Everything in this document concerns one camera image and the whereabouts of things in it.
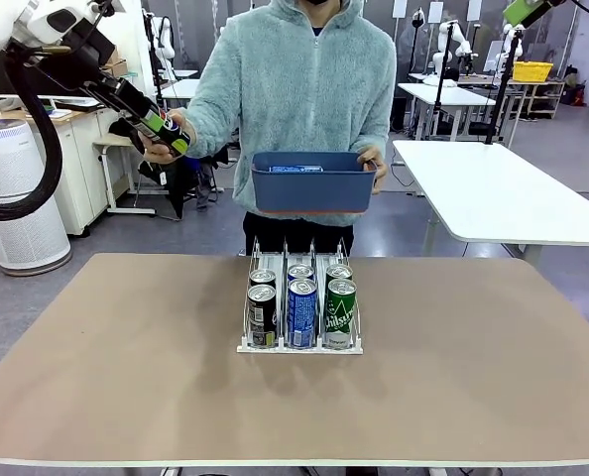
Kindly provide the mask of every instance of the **person's hand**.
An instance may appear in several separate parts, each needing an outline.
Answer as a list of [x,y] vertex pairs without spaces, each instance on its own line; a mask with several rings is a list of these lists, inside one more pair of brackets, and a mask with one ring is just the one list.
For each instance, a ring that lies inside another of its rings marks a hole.
[[376,166],[376,178],[374,179],[374,188],[372,194],[377,195],[383,188],[383,179],[387,175],[389,168],[383,160],[383,153],[376,146],[368,146],[361,151],[361,157],[358,163],[363,165],[364,171],[371,171]]
[[[188,129],[188,121],[184,118],[184,115],[177,109],[169,111],[168,115],[172,120],[180,126],[183,131]],[[153,164],[172,164],[178,159],[176,151],[172,151],[168,146],[164,144],[154,144],[151,139],[145,137],[142,133],[138,133],[140,140],[143,141],[145,146],[145,160]]]

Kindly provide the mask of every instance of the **paper sheet on wall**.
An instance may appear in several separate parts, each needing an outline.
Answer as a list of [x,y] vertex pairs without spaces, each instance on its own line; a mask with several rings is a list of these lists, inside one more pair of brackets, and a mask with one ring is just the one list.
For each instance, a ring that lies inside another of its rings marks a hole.
[[482,11],[482,0],[469,0],[469,11],[466,14],[467,22],[477,22]]
[[407,0],[394,0],[394,18],[404,18],[407,15]]
[[443,2],[431,2],[429,5],[428,23],[440,23],[442,21]]

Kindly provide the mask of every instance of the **hood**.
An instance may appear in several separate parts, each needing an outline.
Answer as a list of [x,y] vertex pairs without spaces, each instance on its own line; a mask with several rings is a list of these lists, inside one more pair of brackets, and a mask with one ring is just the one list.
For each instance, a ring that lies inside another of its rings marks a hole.
[[[363,0],[342,0],[341,11],[332,20],[332,25],[345,28],[351,25],[363,9]],[[305,14],[298,7],[298,0],[271,0],[276,15],[296,24],[304,24]]]

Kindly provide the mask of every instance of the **black pants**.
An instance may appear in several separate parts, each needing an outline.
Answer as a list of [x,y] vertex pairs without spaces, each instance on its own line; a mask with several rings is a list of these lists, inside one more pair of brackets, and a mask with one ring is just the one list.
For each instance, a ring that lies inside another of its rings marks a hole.
[[345,251],[349,255],[354,244],[353,226],[324,226],[305,220],[279,220],[246,213],[244,218],[246,234],[246,255],[253,254],[255,237],[259,247],[265,253],[281,253],[284,241],[288,243],[291,253],[307,253],[314,240],[317,253],[336,253],[341,239],[345,243]]

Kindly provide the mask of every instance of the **white cylindrical air purifier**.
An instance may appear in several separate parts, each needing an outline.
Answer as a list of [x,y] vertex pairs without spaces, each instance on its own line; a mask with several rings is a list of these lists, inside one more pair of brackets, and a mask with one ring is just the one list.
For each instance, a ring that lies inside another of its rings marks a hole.
[[[0,120],[0,203],[18,201],[35,189],[44,172],[27,122]],[[54,270],[71,258],[55,198],[24,218],[0,222],[0,267],[12,276]]]

